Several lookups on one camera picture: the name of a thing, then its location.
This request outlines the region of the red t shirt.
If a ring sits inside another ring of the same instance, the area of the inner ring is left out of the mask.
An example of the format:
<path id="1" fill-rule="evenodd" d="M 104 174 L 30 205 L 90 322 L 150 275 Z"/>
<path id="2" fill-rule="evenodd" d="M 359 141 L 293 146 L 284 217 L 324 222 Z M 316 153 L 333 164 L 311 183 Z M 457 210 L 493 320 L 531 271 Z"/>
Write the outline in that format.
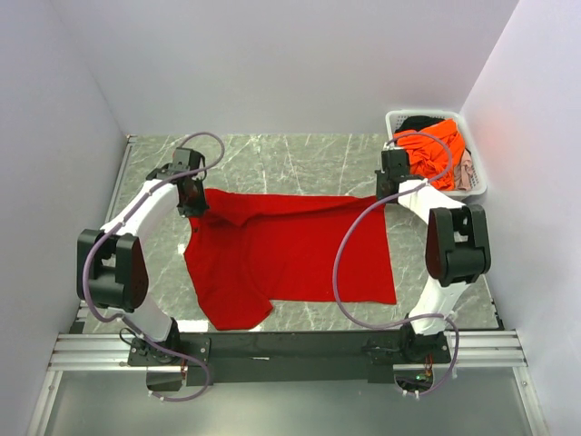
<path id="1" fill-rule="evenodd" d="M 374 197 L 205 192 L 184 253 L 197 301 L 219 331 L 247 330 L 275 301 L 397 301 L 385 216 Z M 340 267 L 334 295 L 333 266 Z"/>

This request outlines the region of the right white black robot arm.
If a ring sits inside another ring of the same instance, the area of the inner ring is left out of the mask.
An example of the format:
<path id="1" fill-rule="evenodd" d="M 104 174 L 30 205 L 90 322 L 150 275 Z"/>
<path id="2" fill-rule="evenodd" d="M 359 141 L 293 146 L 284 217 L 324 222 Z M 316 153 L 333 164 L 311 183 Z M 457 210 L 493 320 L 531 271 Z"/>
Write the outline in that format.
<path id="1" fill-rule="evenodd" d="M 408 154 L 400 147 L 381 152 L 376 176 L 379 200 L 397 193 L 394 201 L 427 225 L 428 278 L 398 342 L 403 359 L 420 362 L 444 344 L 446 319 L 459 297 L 491 266 L 487 218 L 482 207 L 454 200 L 412 174 Z"/>

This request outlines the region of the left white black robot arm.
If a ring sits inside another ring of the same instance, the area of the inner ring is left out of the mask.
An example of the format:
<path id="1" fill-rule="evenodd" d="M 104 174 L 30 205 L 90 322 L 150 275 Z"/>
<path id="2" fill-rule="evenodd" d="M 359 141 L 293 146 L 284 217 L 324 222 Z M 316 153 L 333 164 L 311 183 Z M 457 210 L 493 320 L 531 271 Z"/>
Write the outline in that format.
<path id="1" fill-rule="evenodd" d="M 177 321 L 148 297 L 143 243 L 176 210 L 199 217 L 208 209 L 203 154 L 179 147 L 172 161 L 152 170 L 141 190 L 109 223 L 77 240 L 77 293 L 100 322 L 124 322 L 162 365 L 176 362 L 182 344 Z"/>

